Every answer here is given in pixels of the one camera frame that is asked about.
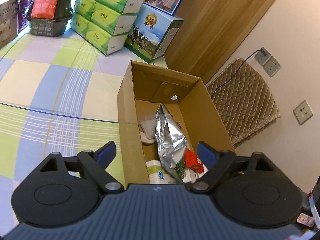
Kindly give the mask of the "quilted brown cushion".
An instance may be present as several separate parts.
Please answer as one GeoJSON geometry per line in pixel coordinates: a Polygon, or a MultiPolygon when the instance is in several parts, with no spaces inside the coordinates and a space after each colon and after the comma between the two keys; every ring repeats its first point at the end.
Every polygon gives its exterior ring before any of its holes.
{"type": "Polygon", "coordinates": [[[207,90],[235,147],[280,118],[267,83],[242,58],[230,63],[207,90]]]}

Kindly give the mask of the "wall socket with plug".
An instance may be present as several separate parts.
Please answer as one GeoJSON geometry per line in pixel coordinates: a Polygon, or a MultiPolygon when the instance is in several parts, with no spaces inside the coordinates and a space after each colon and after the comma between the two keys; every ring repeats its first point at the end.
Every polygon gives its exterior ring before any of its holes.
{"type": "Polygon", "coordinates": [[[270,59],[271,54],[268,52],[268,50],[264,47],[262,47],[257,54],[254,56],[255,60],[261,65],[264,66],[264,64],[270,59]]]}

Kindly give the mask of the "green tissue pack stack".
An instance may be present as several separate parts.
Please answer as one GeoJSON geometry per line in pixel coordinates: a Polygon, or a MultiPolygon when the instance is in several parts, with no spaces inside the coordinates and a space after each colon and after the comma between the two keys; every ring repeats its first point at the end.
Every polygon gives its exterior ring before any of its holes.
{"type": "Polygon", "coordinates": [[[145,0],[75,0],[71,28],[104,55],[124,46],[145,0]]]}

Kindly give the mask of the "purple box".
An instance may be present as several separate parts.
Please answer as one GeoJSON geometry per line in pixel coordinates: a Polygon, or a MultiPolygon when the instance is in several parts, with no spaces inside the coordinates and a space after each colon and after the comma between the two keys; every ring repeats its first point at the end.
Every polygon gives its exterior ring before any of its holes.
{"type": "Polygon", "coordinates": [[[28,25],[29,22],[26,18],[26,13],[30,7],[32,0],[18,0],[18,21],[17,21],[17,32],[20,33],[23,31],[28,25]]]}

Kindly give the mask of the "white appliance box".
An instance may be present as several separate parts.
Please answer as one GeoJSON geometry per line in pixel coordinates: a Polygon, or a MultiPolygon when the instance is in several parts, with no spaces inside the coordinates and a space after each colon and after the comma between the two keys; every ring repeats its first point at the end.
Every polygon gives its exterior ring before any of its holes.
{"type": "Polygon", "coordinates": [[[0,5],[0,48],[17,37],[18,0],[1,0],[0,5]]]}

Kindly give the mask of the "white green pill box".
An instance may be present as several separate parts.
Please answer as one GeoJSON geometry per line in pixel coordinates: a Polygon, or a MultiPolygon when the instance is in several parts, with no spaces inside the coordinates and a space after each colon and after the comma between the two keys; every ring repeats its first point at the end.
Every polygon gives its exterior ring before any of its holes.
{"type": "Polygon", "coordinates": [[[186,167],[184,170],[184,178],[183,182],[184,183],[195,183],[198,179],[200,179],[207,171],[208,169],[204,166],[203,167],[204,171],[202,173],[194,172],[190,168],[186,167]]]}

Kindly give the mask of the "green white medicine box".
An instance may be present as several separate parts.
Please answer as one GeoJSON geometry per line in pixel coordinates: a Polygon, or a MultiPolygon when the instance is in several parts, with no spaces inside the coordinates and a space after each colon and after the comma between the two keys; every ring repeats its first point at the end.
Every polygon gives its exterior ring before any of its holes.
{"type": "Polygon", "coordinates": [[[146,162],[146,168],[151,184],[177,184],[178,181],[172,177],[162,166],[159,160],[146,162]]]}

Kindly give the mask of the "silver green foil bag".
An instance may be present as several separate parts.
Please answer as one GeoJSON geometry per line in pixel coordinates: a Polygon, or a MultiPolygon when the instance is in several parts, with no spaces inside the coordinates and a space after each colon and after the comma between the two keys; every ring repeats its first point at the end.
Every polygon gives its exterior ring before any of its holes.
{"type": "Polygon", "coordinates": [[[181,183],[184,178],[185,150],[188,142],[180,126],[163,103],[156,112],[155,132],[157,152],[162,167],[181,183]]]}

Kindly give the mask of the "red black food container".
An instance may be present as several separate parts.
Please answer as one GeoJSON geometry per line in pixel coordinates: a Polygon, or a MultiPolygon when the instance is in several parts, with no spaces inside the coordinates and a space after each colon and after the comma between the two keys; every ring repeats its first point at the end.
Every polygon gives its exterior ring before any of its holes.
{"type": "Polygon", "coordinates": [[[25,13],[28,20],[57,20],[67,18],[71,14],[71,0],[32,0],[25,13]]]}

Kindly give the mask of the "clear plastic blister pack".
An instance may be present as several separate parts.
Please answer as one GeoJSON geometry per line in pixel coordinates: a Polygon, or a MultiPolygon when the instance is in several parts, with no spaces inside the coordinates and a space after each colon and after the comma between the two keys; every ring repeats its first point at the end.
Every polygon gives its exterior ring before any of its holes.
{"type": "Polygon", "coordinates": [[[139,122],[146,137],[148,139],[155,139],[156,115],[155,114],[145,115],[140,119],[139,122]]]}

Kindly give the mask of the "wooden wardrobe panel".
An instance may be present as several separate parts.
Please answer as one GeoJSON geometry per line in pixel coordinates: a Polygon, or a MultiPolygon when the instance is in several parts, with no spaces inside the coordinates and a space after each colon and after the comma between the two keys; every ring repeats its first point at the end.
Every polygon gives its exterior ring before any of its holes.
{"type": "Polygon", "coordinates": [[[183,0],[184,22],[165,52],[167,67],[208,82],[275,0],[183,0]]]}

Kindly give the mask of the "green blue milk box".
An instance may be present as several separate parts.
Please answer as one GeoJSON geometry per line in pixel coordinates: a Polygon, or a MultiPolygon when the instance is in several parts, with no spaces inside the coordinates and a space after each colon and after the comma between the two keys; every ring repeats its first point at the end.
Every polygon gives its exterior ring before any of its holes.
{"type": "Polygon", "coordinates": [[[166,52],[184,20],[143,4],[124,46],[147,63],[166,52]]]}

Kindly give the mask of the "red snack wrapper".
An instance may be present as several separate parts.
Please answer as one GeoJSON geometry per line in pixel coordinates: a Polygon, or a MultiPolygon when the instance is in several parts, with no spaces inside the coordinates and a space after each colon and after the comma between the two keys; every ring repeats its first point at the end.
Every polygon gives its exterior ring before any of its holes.
{"type": "Polygon", "coordinates": [[[185,150],[185,165],[196,173],[203,173],[203,163],[198,158],[197,154],[188,148],[185,150]]]}

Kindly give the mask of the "round-port wall socket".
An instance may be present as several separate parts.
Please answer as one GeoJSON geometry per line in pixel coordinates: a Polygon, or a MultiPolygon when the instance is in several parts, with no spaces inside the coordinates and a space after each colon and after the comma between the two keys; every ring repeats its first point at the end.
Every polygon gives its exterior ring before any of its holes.
{"type": "Polygon", "coordinates": [[[302,101],[294,110],[293,114],[299,125],[304,124],[312,116],[313,112],[306,100],[302,101]]]}

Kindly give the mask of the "empty wall socket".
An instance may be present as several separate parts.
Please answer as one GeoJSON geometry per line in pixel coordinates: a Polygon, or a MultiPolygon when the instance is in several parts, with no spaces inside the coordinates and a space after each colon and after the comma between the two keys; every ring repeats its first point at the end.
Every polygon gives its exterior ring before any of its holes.
{"type": "Polygon", "coordinates": [[[273,77],[280,69],[280,63],[273,56],[271,56],[263,65],[263,70],[269,77],[273,77]]]}

